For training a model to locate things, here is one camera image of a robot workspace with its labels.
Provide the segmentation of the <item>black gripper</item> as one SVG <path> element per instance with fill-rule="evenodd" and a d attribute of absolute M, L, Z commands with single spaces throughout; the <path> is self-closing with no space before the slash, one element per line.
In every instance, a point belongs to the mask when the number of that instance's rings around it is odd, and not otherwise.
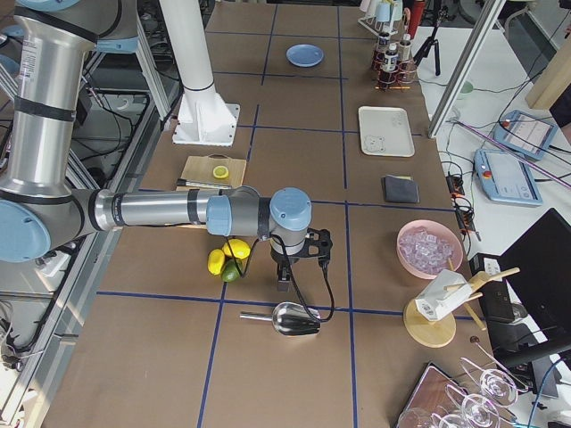
<path fill-rule="evenodd" d="M 288 292 L 290 288 L 290 267 L 299 259 L 316 259 L 321 268 L 327 268 L 333 248 L 327 229 L 308 228 L 303 239 L 296 245 L 286 245 L 286 239 L 270 236 L 270 255 L 277 263 L 277 290 Z"/>

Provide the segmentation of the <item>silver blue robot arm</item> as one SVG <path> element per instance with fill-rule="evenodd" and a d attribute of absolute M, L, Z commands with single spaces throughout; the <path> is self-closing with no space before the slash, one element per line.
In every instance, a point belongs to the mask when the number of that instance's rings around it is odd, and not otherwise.
<path fill-rule="evenodd" d="M 20 83 L 12 147 L 1 177 L 1 258 L 24 262 L 77 237 L 124 226 L 203 225 L 213 235 L 269 241 L 281 282 L 315 258 L 327 269 L 327 230 L 310 227 L 309 196 L 294 187 L 264 198 L 249 186 L 184 192 L 72 190 L 65 183 L 85 55 L 137 47 L 133 1 L 20 1 Z"/>

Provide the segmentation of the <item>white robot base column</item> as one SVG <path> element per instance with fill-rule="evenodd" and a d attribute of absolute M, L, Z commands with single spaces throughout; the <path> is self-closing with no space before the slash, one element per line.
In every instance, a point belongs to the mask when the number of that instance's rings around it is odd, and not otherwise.
<path fill-rule="evenodd" d="M 225 103 L 215 87 L 199 3 L 165 0 L 160 6 L 184 88 L 173 142 L 228 147 L 240 106 Z"/>

